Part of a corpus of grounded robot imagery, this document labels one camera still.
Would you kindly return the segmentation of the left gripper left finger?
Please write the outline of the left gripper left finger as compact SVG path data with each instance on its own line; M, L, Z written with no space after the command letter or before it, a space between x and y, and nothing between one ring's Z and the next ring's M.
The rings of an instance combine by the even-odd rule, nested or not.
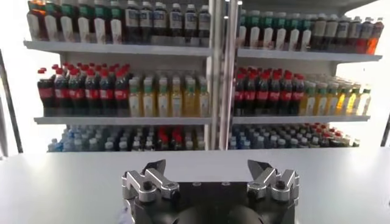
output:
M140 172L128 170L122 175L122 197L124 208L134 210L156 207L178 210L180 185L164 176L164 159L147 163Z

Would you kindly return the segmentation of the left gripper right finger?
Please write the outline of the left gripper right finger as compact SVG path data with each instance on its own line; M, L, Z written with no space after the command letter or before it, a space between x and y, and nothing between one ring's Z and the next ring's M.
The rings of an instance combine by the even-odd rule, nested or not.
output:
M251 159L247 161L247 165L253 178L247 183L250 200L270 198L280 203L298 202L300 176L295 170L286 169L280 173L269 163Z

